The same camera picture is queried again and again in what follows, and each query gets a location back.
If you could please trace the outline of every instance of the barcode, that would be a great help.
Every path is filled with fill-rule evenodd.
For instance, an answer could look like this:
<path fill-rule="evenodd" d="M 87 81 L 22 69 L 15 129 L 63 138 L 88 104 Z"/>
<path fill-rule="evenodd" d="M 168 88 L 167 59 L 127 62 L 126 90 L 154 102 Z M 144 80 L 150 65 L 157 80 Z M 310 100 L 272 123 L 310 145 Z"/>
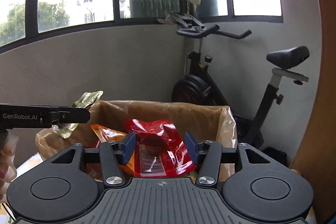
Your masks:
<path fill-rule="evenodd" d="M 142 177 L 165 176 L 166 172 L 160 157 L 160 148 L 139 145 L 140 173 Z"/>

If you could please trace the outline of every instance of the exercise bike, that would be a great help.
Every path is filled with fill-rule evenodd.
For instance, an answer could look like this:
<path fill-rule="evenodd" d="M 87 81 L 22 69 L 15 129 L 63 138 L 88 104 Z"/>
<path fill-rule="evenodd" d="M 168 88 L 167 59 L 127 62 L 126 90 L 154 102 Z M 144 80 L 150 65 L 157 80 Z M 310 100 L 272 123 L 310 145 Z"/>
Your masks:
<path fill-rule="evenodd" d="M 230 104 L 208 73 L 208 67 L 212 61 L 212 57 L 206 55 L 204 57 L 206 64 L 201 63 L 202 39 L 210 34 L 222 35 L 233 39 L 243 39 L 252 33 L 251 30 L 241 35 L 235 35 L 220 31 L 218 25 L 206 28 L 200 20 L 189 14 L 172 12 L 170 13 L 170 17 L 174 19 L 178 25 L 178 35 L 199 40 L 199 51 L 187 53 L 187 58 L 191 60 L 189 74 L 174 85 L 171 101 L 197 105 L 229 106 Z M 233 110 L 233 116 L 237 126 L 238 142 L 248 143 L 256 148 L 259 148 L 263 144 L 263 136 L 260 129 L 273 101 L 275 100 L 276 103 L 280 105 L 284 98 L 282 94 L 277 95 L 281 78 L 284 76 L 294 79 L 294 83 L 297 85 L 308 82 L 308 77 L 288 71 L 288 69 L 301 64 L 309 55 L 310 53 L 306 46 L 294 47 L 267 54 L 266 60 L 277 67 L 272 69 L 271 80 L 267 85 L 255 117 L 248 119 L 236 114 Z"/>

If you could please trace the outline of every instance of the bike seat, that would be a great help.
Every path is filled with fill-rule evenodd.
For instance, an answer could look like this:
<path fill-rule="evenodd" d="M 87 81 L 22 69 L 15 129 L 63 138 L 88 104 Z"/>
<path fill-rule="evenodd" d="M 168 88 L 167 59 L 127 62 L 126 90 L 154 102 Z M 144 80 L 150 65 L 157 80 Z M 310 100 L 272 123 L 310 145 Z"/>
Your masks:
<path fill-rule="evenodd" d="M 270 52 L 267 54 L 266 60 L 281 69 L 290 69 L 301 64 L 309 55 L 309 50 L 306 46 L 299 46 L 282 51 Z"/>

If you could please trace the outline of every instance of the crosshair marking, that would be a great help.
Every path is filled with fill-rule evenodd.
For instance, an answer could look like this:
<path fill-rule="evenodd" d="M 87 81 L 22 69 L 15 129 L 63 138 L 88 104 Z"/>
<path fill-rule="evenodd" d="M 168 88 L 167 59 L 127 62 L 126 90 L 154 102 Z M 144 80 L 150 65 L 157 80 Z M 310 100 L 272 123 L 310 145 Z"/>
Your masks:
<path fill-rule="evenodd" d="M 159 183 L 158 183 L 158 185 L 160 185 L 160 186 L 166 186 L 168 183 L 167 182 L 165 182 L 165 181 L 160 181 Z"/>

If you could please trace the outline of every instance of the window frame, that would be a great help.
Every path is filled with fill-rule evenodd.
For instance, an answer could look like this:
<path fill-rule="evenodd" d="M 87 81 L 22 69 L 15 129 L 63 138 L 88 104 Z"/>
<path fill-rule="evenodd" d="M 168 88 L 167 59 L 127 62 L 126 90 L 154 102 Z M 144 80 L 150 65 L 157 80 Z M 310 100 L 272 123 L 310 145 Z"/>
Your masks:
<path fill-rule="evenodd" d="M 186 1 L 179 0 L 179 2 L 181 13 L 186 13 Z M 85 23 L 81 25 L 68 26 L 40 33 L 38 31 L 38 0 L 26 0 L 25 3 L 26 3 L 25 37 L 1 46 L 0 54 L 35 41 L 73 32 L 106 28 L 106 27 L 115 27 L 115 26 L 148 25 L 148 24 L 159 25 L 157 18 L 124 18 L 124 19 L 120 18 L 119 0 L 113 0 L 114 20 L 112 21 Z M 227 0 L 227 9 L 228 9 L 227 16 L 204 17 L 200 19 L 205 23 L 243 22 L 243 21 L 283 23 L 283 9 L 281 0 L 280 0 L 280 6 L 281 6 L 281 16 L 261 16 L 261 15 L 235 16 L 233 0 Z"/>

